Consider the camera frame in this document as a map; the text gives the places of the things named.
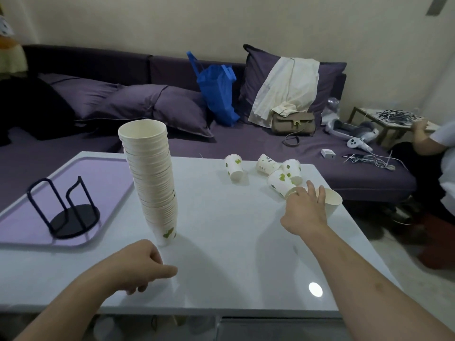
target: blue plastic bag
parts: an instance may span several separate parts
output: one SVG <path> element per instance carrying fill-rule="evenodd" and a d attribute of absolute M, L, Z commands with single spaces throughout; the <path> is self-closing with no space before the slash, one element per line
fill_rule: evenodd
<path fill-rule="evenodd" d="M 237 80 L 232 67 L 213 64 L 199 72 L 195 56 L 191 51 L 187 55 L 207 106 L 215 114 L 215 120 L 224 126 L 232 126 L 240 118 L 232 107 L 232 84 Z"/>

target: paper cup with green leaf pattern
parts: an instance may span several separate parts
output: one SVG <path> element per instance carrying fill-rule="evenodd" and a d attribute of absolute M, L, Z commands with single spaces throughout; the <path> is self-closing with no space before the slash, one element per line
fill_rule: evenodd
<path fill-rule="evenodd" d="M 280 168 L 284 171 L 284 174 L 291 179 L 295 185 L 300 185 L 304 182 L 302 178 L 302 169 L 300 162 L 295 159 L 286 160 L 281 164 Z"/>
<path fill-rule="evenodd" d="M 228 176 L 233 182 L 238 182 L 242 179 L 244 171 L 242 168 L 242 158 L 238 154 L 231 154 L 224 158 L 224 166 Z"/>
<path fill-rule="evenodd" d="M 282 169 L 272 172 L 267 178 L 267 184 L 284 199 L 287 199 L 297 189 Z"/>

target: stack of paper cups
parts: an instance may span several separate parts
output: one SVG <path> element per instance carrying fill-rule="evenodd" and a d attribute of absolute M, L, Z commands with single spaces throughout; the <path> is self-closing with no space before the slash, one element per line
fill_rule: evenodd
<path fill-rule="evenodd" d="M 126 123 L 118 130 L 145 219 L 159 246 L 176 236 L 177 197 L 166 125 L 155 120 Z"/>

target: hand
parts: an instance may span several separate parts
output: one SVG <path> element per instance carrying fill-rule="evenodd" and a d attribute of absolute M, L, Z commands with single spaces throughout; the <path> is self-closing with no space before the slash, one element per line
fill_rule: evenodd
<path fill-rule="evenodd" d="M 136 288 L 144 292 L 155 279 L 167 279 L 176 274 L 177 267 L 164 265 L 156 246 L 143 239 L 105 258 L 82 276 L 106 281 L 110 295 L 116 291 L 127 291 L 131 295 Z"/>
<path fill-rule="evenodd" d="M 425 130 L 428 125 L 428 120 L 422 119 L 419 121 L 415 121 L 413 124 L 411 124 L 411 130 L 416 131 L 416 130 Z"/>
<path fill-rule="evenodd" d="M 287 198 L 286 212 L 281 218 L 281 225 L 293 235 L 302 236 L 306 232 L 327 226 L 325 214 L 325 189 L 319 187 L 319 197 L 310 180 L 307 181 L 308 192 L 298 187 L 297 191 Z"/>

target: tangled cables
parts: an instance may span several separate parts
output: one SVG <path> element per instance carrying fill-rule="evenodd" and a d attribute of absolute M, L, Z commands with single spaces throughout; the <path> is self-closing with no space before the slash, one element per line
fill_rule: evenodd
<path fill-rule="evenodd" d="M 396 123 L 401 126 L 410 126 L 413 122 L 421 120 L 422 117 L 416 116 L 410 111 L 403 110 L 385 110 L 377 111 L 376 115 L 379 120 L 385 120 L 388 123 Z"/>

